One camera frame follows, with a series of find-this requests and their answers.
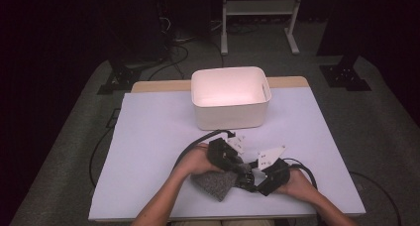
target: white plastic part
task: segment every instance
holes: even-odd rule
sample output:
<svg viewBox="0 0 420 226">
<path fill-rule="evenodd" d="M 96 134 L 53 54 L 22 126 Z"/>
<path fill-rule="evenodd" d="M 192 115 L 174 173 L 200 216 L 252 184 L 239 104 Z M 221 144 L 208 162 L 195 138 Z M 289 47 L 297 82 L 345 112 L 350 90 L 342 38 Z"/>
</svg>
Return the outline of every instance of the white plastic part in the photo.
<svg viewBox="0 0 420 226">
<path fill-rule="evenodd" d="M 245 136 L 237 136 L 237 137 L 229 138 L 226 143 L 229 146 L 231 146 L 232 149 L 238 152 L 238 154 L 243 154 L 245 152 L 244 146 L 243 146 L 244 139 L 245 139 Z"/>
<path fill-rule="evenodd" d="M 277 161 L 281 154 L 286 150 L 285 146 L 259 152 L 259 170 L 264 170 Z"/>
<path fill-rule="evenodd" d="M 195 71 L 191 97 L 198 128 L 242 129 L 263 123 L 271 92 L 260 68 L 242 66 Z"/>
</svg>

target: floor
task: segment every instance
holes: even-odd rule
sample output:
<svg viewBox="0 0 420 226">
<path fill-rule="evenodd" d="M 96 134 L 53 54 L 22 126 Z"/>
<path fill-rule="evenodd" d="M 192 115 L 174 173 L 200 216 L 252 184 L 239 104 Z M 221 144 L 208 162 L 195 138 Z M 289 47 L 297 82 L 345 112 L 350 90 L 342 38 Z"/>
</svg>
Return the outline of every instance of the floor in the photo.
<svg viewBox="0 0 420 226">
<path fill-rule="evenodd" d="M 252 32 L 229 35 L 227 56 L 220 56 L 217 33 L 211 42 L 186 43 L 182 46 L 188 50 L 188 57 L 178 64 L 179 70 L 189 79 L 197 69 L 254 65 L 267 76 L 306 77 L 348 170 L 354 172 L 352 178 L 367 210 L 367 214 L 355 219 L 361 225 L 386 226 L 397 225 L 400 217 L 402 225 L 419 225 L 418 126 L 386 86 L 377 68 L 362 57 L 355 70 L 371 91 L 350 92 L 328 86 L 319 65 L 335 64 L 341 57 L 316 56 L 325 23 L 296 24 L 294 36 L 301 51 L 298 56 L 292 55 L 288 47 L 285 25 L 249 26 L 244 29 Z M 183 32 L 178 38 L 186 39 L 188 34 Z M 186 57 L 184 49 L 171 50 L 173 61 Z M 164 65 L 144 70 L 140 80 L 148 80 Z M 97 180 L 112 139 L 112 132 L 104 135 L 106 125 L 113 110 L 121 107 L 125 93 L 97 95 L 110 72 L 111 67 L 105 61 L 86 83 L 12 225 L 99 224 L 87 220 L 93 194 L 89 160 L 98 144 L 92 164 L 93 178 Z M 157 72 L 152 80 L 181 79 L 181 73 L 170 66 Z M 289 219 L 289 223 L 314 225 L 315 219 Z"/>
</svg>

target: person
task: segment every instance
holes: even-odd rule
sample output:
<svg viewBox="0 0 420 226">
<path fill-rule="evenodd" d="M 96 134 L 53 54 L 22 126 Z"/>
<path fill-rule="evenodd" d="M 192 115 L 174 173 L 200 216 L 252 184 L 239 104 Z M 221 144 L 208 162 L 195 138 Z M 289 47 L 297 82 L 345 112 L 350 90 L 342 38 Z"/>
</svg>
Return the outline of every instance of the person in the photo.
<svg viewBox="0 0 420 226">
<path fill-rule="evenodd" d="M 133 221 L 132 226 L 166 225 L 176 197 L 183 182 L 189 175 L 201 174 L 209 170 L 222 171 L 210 164 L 207 160 L 207 148 L 207 144 L 198 144 L 181 159 L 179 164 L 170 173 L 160 190 L 142 209 L 142 211 L 140 211 L 136 219 Z M 358 225 L 354 220 L 340 211 L 340 209 L 338 209 L 327 197 L 315 189 L 300 169 L 291 169 L 289 182 L 279 187 L 275 192 L 288 194 L 296 199 L 310 203 L 321 215 L 327 225 Z M 243 222 L 232 221 L 231 225 L 247 225 L 246 221 L 248 220 L 242 221 Z M 196 224 L 190 222 L 189 224 L 184 225 L 201 224 L 200 222 L 196 222 Z M 248 225 L 257 225 L 257 223 L 249 223 Z M 271 220 L 265 220 L 260 225 L 274 225 L 274 223 Z"/>
</svg>

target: hand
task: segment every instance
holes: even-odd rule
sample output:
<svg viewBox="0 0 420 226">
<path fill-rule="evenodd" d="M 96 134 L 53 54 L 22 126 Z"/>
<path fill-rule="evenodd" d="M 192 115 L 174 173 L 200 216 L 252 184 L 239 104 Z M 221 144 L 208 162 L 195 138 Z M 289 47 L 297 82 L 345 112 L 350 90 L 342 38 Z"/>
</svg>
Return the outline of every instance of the hand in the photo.
<svg viewBox="0 0 420 226">
<path fill-rule="evenodd" d="M 319 194 L 300 169 L 291 169 L 289 182 L 279 187 L 275 192 L 288 194 L 306 202 L 313 202 L 314 197 Z"/>
<path fill-rule="evenodd" d="M 207 160 L 208 144 L 200 143 L 189 151 L 176 166 L 183 174 L 201 174 L 207 171 L 222 171 Z"/>
</svg>

